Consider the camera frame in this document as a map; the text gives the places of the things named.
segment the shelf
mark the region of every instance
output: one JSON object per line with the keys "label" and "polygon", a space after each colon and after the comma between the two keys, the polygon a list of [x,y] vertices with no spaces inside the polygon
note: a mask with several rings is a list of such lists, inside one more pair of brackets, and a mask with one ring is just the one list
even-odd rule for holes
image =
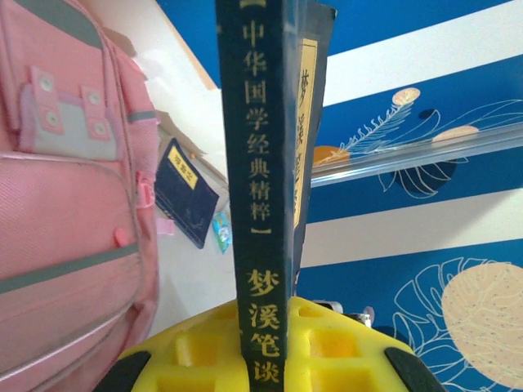
{"label": "shelf", "polygon": [[354,158],[348,162],[318,166],[312,171],[311,182],[314,188],[521,146],[523,125],[515,124],[471,136],[437,142],[424,141]]}

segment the small book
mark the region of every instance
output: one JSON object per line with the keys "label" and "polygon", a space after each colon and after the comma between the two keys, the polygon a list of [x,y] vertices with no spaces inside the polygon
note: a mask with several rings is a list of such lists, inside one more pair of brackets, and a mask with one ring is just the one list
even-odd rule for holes
{"label": "small book", "polygon": [[175,138],[163,143],[160,157],[154,185],[156,205],[202,249],[218,194],[190,163]]}

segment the yellow label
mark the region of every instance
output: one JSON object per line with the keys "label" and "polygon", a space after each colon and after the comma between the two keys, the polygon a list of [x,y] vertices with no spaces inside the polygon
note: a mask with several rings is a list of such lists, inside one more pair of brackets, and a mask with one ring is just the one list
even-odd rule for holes
{"label": "yellow label", "polygon": [[300,222],[302,192],[305,180],[305,158],[311,122],[312,96],[316,74],[318,42],[304,38],[301,44],[302,65],[297,89],[296,166],[294,178],[294,229]]}
{"label": "yellow label", "polygon": [[198,177],[190,169],[189,165],[186,163],[185,159],[181,156],[176,147],[171,148],[168,158],[178,173],[180,173],[180,176],[186,181],[187,185],[190,186],[191,189],[194,189],[198,183]]}

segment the yellow foam block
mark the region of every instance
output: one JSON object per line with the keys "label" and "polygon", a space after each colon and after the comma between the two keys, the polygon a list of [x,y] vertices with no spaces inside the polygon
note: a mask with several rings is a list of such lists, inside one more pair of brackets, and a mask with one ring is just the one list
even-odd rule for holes
{"label": "yellow foam block", "polygon": [[[284,386],[292,392],[406,392],[384,350],[411,349],[342,314],[290,301]],[[151,353],[132,392],[248,392],[236,302],[190,318],[124,352]]]}

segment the beige circle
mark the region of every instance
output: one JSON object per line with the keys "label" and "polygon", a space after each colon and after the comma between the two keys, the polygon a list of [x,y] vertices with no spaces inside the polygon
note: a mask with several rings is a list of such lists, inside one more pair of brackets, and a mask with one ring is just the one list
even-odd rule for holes
{"label": "beige circle", "polygon": [[416,87],[408,87],[399,90],[393,97],[392,102],[396,105],[407,105],[414,102],[422,94]]}
{"label": "beige circle", "polygon": [[432,142],[443,141],[453,139],[454,137],[475,135],[480,130],[472,125],[463,125],[462,127],[451,128],[448,131],[441,132],[439,135],[434,136]]}
{"label": "beige circle", "polygon": [[441,307],[463,357],[490,380],[523,389],[523,268],[465,269],[446,286]]}

